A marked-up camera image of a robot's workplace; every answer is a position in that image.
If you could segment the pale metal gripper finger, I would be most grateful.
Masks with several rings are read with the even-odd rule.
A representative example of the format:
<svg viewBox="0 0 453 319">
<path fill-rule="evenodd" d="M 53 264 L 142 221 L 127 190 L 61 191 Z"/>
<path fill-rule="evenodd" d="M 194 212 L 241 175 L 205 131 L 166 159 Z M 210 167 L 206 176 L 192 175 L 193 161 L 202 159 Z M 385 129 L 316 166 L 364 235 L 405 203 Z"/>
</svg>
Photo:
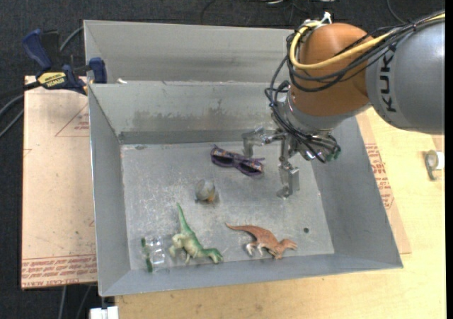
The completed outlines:
<svg viewBox="0 0 453 319">
<path fill-rule="evenodd" d="M 291 164 L 279 165 L 282 188 L 277 191 L 278 197 L 289 197 L 299 190 L 299 169 Z"/>
<path fill-rule="evenodd" d="M 253 156 L 254 146 L 264 146 L 269 142 L 269 135 L 263 127 L 257 127 L 252 131 L 241 135 L 243 139 L 243 154 L 245 157 Z"/>
</svg>

